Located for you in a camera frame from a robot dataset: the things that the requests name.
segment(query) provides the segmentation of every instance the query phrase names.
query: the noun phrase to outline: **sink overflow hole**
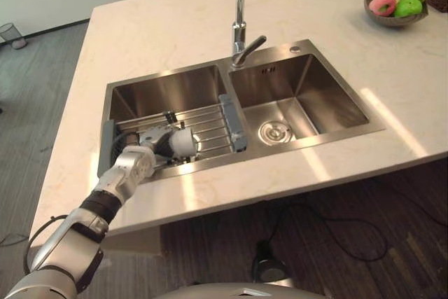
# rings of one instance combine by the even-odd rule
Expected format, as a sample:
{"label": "sink overflow hole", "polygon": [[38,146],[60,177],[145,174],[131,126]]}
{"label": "sink overflow hole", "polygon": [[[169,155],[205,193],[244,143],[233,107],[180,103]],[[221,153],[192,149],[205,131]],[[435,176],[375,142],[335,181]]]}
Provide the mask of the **sink overflow hole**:
{"label": "sink overflow hole", "polygon": [[275,71],[275,67],[269,67],[269,68],[264,68],[261,73],[264,74],[268,74],[268,73],[273,73]]}

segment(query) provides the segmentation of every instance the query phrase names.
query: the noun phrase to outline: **pink donut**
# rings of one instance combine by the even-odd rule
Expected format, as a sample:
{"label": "pink donut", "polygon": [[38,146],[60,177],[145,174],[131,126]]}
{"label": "pink donut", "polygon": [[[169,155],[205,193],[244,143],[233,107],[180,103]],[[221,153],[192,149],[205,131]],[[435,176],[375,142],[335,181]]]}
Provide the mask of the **pink donut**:
{"label": "pink donut", "polygon": [[388,17],[394,12],[396,6],[396,0],[372,0],[369,9],[376,15]]}

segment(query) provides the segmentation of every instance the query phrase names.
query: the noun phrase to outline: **faucet handle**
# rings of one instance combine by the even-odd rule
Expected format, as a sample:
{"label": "faucet handle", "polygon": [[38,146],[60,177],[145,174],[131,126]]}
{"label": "faucet handle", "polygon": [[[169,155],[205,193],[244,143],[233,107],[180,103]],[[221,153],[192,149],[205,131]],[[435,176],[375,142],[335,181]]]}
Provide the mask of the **faucet handle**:
{"label": "faucet handle", "polygon": [[256,38],[249,46],[245,47],[241,52],[236,53],[232,56],[232,66],[235,68],[240,68],[246,61],[246,58],[258,47],[260,47],[264,42],[266,42],[267,38],[265,35],[260,35]]}

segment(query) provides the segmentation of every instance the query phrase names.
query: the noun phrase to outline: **kitchen island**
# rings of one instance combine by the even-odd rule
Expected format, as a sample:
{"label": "kitchen island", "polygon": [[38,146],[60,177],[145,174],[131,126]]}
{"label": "kitchen island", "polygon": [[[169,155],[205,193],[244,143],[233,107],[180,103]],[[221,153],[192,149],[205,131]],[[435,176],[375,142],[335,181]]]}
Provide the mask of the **kitchen island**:
{"label": "kitchen island", "polygon": [[[447,155],[446,13],[429,8],[424,20],[391,29],[370,21],[363,0],[246,0],[245,16],[246,40],[264,34],[262,48],[310,39],[385,130],[144,183],[110,236]],[[94,188],[106,84],[229,56],[234,17],[235,0],[125,0],[93,10],[32,232]]]}

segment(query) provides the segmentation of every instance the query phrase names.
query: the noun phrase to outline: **silver robot arm segment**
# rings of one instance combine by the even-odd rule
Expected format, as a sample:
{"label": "silver robot arm segment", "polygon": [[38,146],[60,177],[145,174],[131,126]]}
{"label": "silver robot arm segment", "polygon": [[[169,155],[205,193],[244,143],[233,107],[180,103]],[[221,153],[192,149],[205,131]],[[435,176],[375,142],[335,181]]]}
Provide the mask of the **silver robot arm segment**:
{"label": "silver robot arm segment", "polygon": [[5,299],[75,299],[92,280],[103,253],[99,245],[118,210],[138,184],[154,172],[155,156],[145,146],[127,146],[92,193],[74,209],[34,258],[30,273]]}

